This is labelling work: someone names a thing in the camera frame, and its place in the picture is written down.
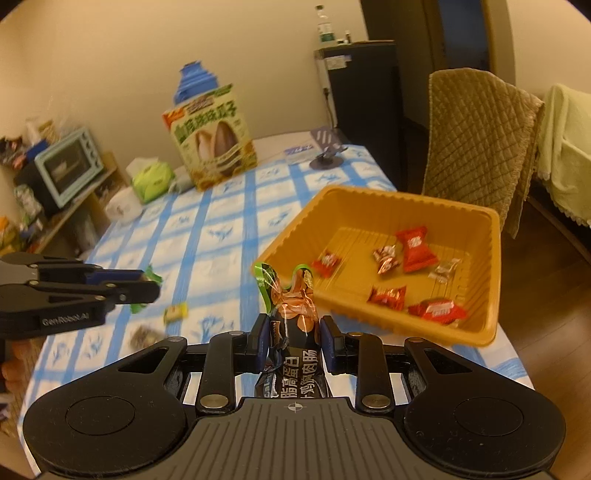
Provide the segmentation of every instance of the power cord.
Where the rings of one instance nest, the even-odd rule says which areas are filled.
[[[337,125],[335,124],[335,118],[333,117],[332,114],[332,110],[330,109],[330,102],[329,102],[329,95],[330,95],[330,90],[327,87],[324,87],[322,89],[322,92],[324,93],[324,101],[326,103],[326,109],[329,112],[329,117],[330,117],[330,127],[331,128],[336,128]]]

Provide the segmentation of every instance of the black snack package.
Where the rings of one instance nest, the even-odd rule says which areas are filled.
[[[298,265],[291,286],[285,290],[268,264],[255,264],[255,276],[271,319],[269,356],[256,382],[255,396],[331,397],[322,366],[312,272],[306,265]]]

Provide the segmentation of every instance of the metal screw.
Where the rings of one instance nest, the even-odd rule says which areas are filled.
[[[390,399],[385,395],[373,394],[364,396],[361,403],[367,408],[380,409],[389,407]]]
[[[205,408],[224,408],[228,404],[229,400],[225,395],[218,395],[212,393],[211,395],[205,395],[200,403]]]

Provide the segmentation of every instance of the refrigerator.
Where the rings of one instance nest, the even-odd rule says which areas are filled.
[[[402,94],[393,41],[368,41],[315,52],[332,126],[363,145],[401,191],[408,186]]]

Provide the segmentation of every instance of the green cloth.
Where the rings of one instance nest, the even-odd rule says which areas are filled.
[[[591,95],[553,85],[544,101],[538,177],[565,215],[591,226]]]

